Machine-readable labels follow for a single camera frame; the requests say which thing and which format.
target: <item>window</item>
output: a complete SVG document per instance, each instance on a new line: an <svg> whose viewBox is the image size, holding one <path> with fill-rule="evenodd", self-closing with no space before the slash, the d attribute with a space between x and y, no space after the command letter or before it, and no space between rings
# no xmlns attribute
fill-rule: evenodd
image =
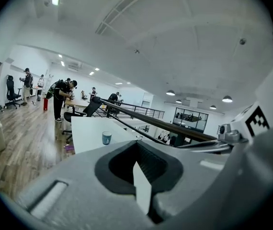
<svg viewBox="0 0 273 230"><path fill-rule="evenodd" d="M176 108L173 124L203 132L208 114Z"/></svg>

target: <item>white desk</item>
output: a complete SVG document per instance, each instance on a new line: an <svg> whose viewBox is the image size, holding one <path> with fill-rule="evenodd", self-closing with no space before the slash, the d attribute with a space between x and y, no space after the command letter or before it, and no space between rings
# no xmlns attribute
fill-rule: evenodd
<svg viewBox="0 0 273 230"><path fill-rule="evenodd" d="M109 118L72 117L71 129L76 154L105 146L102 143L104 131L112 133L110 144L137 139Z"/></svg>

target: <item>mug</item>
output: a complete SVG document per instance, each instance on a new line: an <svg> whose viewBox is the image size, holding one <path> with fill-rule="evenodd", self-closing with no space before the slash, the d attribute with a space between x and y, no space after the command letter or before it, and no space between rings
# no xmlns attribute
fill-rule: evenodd
<svg viewBox="0 0 273 230"><path fill-rule="evenodd" d="M102 133L102 143L104 145L109 145L111 142L112 133L109 131L104 131Z"/></svg>

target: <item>ceiling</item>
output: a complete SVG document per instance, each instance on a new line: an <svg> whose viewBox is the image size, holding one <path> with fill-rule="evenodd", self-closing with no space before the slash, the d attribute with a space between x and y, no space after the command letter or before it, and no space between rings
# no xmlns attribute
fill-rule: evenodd
<svg viewBox="0 0 273 230"><path fill-rule="evenodd" d="M199 108L214 104L219 112L246 106L273 67L273 25L258 0L60 0L59 6L50 1L28 0L29 17L65 20L96 33L126 52L123 62L137 49L131 62L143 62L139 69L147 80L137 78L129 64L108 68L100 57L91 59L93 67L82 64L85 71L98 67L168 102L196 98ZM169 89L176 96L167 96ZM225 95L233 103L223 103Z"/></svg>
<svg viewBox="0 0 273 230"><path fill-rule="evenodd" d="M56 67L59 68L65 68L65 69L71 69L75 68L77 69L77 73L80 75L84 75L86 77L89 77L91 79L94 79L99 82L103 82L105 84L112 85L114 87L125 87L129 86L132 87L132 84L127 84L128 81L122 80L112 74L109 74L101 69L96 71L96 67L93 67L87 63L72 59L70 57L67 57L65 55L62 55L62 58L59 57L58 54L53 52L48 52L46 50L40 50L41 54L44 55L44 57L49 60L51 64L53 64Z"/></svg>

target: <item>wooden floor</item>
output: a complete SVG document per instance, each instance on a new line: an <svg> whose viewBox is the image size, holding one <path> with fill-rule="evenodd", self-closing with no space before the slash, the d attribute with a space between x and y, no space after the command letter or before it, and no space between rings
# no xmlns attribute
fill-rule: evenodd
<svg viewBox="0 0 273 230"><path fill-rule="evenodd" d="M64 122L54 120L53 100L48 111L43 101L34 106L10 106L0 112L6 149L0 152L0 191L14 199L30 181L63 159L74 154L66 152Z"/></svg>

